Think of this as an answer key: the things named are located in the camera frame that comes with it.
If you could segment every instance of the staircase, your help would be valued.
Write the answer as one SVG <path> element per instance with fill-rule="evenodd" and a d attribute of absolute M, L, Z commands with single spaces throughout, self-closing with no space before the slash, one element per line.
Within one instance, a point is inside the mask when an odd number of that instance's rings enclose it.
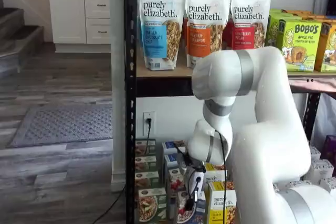
<path fill-rule="evenodd" d="M 24 11 L 4 8 L 0 0 L 0 78 L 15 72 L 43 43 L 43 27 L 26 26 Z"/>

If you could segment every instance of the electrical outlet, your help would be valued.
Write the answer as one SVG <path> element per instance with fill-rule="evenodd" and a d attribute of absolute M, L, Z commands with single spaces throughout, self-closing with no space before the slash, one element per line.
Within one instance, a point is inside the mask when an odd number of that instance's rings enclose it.
<path fill-rule="evenodd" d="M 155 112 L 144 112 L 143 113 L 143 136 L 147 137 L 148 136 L 148 130 L 149 130 L 149 125 L 146 123 L 146 119 L 151 118 L 152 123 L 151 123 L 151 132 L 149 135 L 149 138 L 153 137 L 155 135 Z"/>

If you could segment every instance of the wooden floor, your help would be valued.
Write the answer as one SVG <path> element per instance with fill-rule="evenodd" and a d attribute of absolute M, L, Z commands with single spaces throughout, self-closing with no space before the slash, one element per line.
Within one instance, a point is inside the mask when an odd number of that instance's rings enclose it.
<path fill-rule="evenodd" d="M 0 79 L 0 223 L 91 224 L 116 199 L 112 140 L 6 148 L 31 106 L 111 103 L 110 54 L 55 54 L 44 45 Z M 122 196 L 98 223 L 125 223 Z"/>

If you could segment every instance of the vanilla chocolate chip granola bag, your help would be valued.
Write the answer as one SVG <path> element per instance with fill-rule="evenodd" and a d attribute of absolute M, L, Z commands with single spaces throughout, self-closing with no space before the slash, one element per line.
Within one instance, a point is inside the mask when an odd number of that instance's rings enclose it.
<path fill-rule="evenodd" d="M 186 0 L 185 10 L 188 17 L 187 63 L 194 68 L 199 59 L 222 49 L 230 0 Z"/>
<path fill-rule="evenodd" d="M 185 0 L 140 0 L 141 37 L 145 65 L 173 70 L 180 45 Z"/>
<path fill-rule="evenodd" d="M 232 49 L 264 46 L 270 2 L 271 0 L 232 0 Z"/>

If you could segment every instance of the floor mat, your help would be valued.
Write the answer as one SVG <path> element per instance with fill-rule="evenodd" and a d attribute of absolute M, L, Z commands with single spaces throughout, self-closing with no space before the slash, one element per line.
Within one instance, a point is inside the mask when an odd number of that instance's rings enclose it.
<path fill-rule="evenodd" d="M 47 105 L 31 108 L 8 147 L 112 138 L 112 104 Z"/>

